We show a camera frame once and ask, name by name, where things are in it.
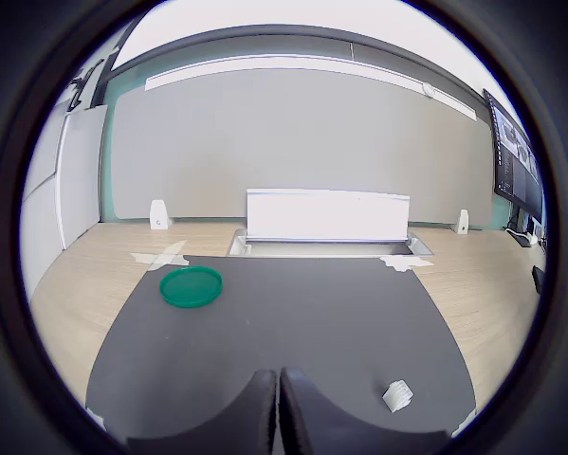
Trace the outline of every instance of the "gray mat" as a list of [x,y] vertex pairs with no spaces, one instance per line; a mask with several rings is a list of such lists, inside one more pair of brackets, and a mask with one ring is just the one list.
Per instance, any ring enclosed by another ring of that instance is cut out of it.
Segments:
[[[465,361],[413,272],[379,259],[187,259],[222,274],[222,295],[176,308],[158,287],[178,267],[147,272],[101,346],[86,404],[116,438],[195,427],[257,369],[282,366],[384,428],[452,432],[475,408]],[[381,395],[398,379],[414,397],[392,414]]]

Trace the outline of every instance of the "wooden table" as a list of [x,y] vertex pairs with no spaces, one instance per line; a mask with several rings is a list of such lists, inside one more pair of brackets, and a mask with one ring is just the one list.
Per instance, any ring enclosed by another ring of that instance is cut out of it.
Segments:
[[[186,240],[183,254],[225,256],[242,227],[189,222],[151,231],[148,223],[100,223],[61,254],[37,286],[30,308],[56,369],[82,404],[102,342],[147,269],[130,253],[158,254]],[[521,248],[502,231],[412,231],[434,253],[433,266],[414,272],[461,349],[480,410],[523,345],[538,302],[531,269],[544,268],[544,255],[539,246]]]

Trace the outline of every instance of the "monitor screen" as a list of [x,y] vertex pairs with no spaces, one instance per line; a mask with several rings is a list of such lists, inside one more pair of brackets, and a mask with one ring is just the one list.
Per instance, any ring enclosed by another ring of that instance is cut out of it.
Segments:
[[517,204],[538,223],[542,217],[542,182],[532,145],[518,123],[484,90],[492,120],[494,192]]

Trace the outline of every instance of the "masking tape strip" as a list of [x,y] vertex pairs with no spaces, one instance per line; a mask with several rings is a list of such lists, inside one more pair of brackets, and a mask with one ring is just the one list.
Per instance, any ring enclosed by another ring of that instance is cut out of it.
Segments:
[[149,264],[149,271],[157,270],[163,265],[189,265],[189,261],[182,254],[177,254],[186,240],[167,246],[161,254],[130,253],[137,263]]
[[461,431],[463,431],[466,427],[468,427],[468,425],[473,421],[476,415],[477,415],[477,410],[474,409],[472,412],[469,413],[467,419],[461,422],[461,425],[459,425],[458,428],[452,432],[452,437],[455,438],[456,436],[458,436],[458,434]]
[[387,255],[381,256],[380,260],[388,267],[393,267],[398,272],[405,272],[406,270],[410,270],[411,267],[432,265],[429,261],[425,261],[418,256]]
[[104,431],[106,431],[106,427],[104,426],[104,417],[100,417],[98,414],[95,414],[90,408],[85,408],[85,411],[90,417],[92,417],[92,420],[94,420],[94,422],[96,422],[102,427]]

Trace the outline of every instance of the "green petri dish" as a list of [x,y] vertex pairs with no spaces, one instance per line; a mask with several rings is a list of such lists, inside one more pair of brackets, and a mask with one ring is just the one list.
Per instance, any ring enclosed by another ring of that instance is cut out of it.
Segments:
[[159,292],[170,305],[197,308],[214,301],[223,290],[223,277],[216,270],[194,266],[178,268],[166,275]]

